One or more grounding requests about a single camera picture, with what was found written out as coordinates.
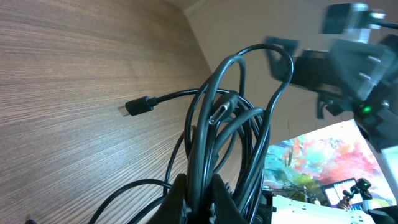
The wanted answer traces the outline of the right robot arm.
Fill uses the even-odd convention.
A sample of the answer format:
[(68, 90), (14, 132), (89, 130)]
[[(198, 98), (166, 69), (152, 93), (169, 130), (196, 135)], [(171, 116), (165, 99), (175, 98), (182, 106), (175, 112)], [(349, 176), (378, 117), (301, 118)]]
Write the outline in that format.
[(381, 155), (397, 147), (397, 36), (376, 44), (337, 39), (327, 51), (304, 50), (290, 84), (318, 93), (317, 115), (351, 111)]

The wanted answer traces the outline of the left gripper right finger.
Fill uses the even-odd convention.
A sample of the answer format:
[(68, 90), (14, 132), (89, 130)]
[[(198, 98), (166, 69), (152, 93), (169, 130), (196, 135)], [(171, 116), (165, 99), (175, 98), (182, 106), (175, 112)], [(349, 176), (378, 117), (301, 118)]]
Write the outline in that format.
[(220, 175), (215, 174), (210, 185), (210, 223), (214, 224), (246, 224), (235, 206)]

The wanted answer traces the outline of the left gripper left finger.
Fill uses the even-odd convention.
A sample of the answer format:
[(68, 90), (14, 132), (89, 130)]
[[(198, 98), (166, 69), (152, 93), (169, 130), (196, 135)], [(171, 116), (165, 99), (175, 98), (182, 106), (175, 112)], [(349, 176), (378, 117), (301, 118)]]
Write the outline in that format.
[(185, 187), (187, 176), (179, 174), (158, 211), (147, 224), (186, 224), (188, 220), (188, 207), (185, 201)]

